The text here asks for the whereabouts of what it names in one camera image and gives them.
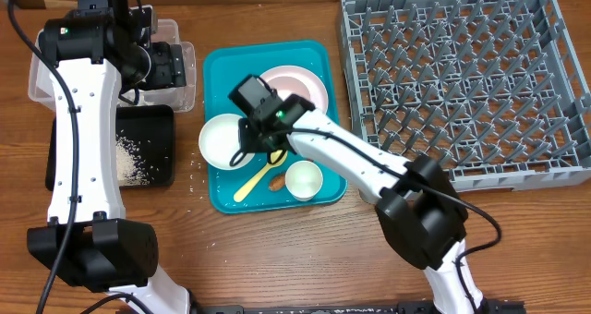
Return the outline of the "cream white bowl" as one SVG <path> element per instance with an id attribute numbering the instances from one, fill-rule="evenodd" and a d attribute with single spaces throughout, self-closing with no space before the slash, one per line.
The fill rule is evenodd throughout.
<path id="1" fill-rule="evenodd" d="M 206 162 L 221 170 L 235 170 L 248 164 L 254 157 L 247 154 L 237 165 L 230 162 L 240 148 L 240 115 L 222 114 L 210 119 L 199 133 L 199 150 Z"/>

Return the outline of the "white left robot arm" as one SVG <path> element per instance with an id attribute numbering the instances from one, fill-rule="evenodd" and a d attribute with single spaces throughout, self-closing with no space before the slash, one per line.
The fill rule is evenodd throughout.
<path id="1" fill-rule="evenodd" d="M 181 51 L 152 44 L 155 25 L 150 8 L 127 0 L 78 0 L 29 42 L 54 86 L 55 174 L 47 224 L 28 231 L 27 246 L 49 282 L 143 313 L 195 313 L 194 296 L 159 264 L 154 228 L 126 217 L 116 177 L 120 94 L 156 88 L 158 74 L 184 84 Z"/>

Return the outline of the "pink bowl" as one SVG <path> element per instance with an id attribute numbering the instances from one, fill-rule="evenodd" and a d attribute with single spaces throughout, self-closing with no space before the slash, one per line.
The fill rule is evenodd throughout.
<path id="1" fill-rule="evenodd" d="M 291 95 L 303 97 L 316 105 L 324 102 L 324 93 L 314 83 L 289 71 L 272 71 L 261 76 L 277 91 L 282 100 Z"/>

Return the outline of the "pink round plate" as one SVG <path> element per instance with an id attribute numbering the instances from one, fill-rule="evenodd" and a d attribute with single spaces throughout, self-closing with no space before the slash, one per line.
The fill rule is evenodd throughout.
<path id="1" fill-rule="evenodd" d="M 315 105 L 316 108 L 320 109 L 324 114 L 327 113 L 328 106 L 329 106 L 328 91 L 327 91 L 325 85 L 323 84 L 323 82 L 321 81 L 321 79 L 317 75 L 315 75 L 310 70 L 305 69 L 301 66 L 276 66 L 274 68 L 271 68 L 271 69 L 265 71 L 263 74 L 269 73 L 272 71 L 285 71 L 285 72 L 289 71 L 293 74 L 297 74 L 302 79 L 306 79 L 309 83 L 314 83 L 318 87 L 318 89 L 322 90 L 322 92 L 324 93 L 324 102 L 321 103 L 320 105 L 316 105 L 314 103 L 313 104 Z"/>

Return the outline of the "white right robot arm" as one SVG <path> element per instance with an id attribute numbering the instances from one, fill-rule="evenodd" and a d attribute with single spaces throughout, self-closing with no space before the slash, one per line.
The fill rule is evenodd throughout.
<path id="1" fill-rule="evenodd" d="M 251 152 L 290 151 L 328 167 L 374 206 L 390 247 L 426 275 L 438 312 L 482 312 L 484 297 L 465 260 L 464 223 L 472 209 L 435 160 L 383 151 L 305 98 L 282 99 L 257 76 L 246 76 L 229 98 L 245 115 L 232 164 Z"/>

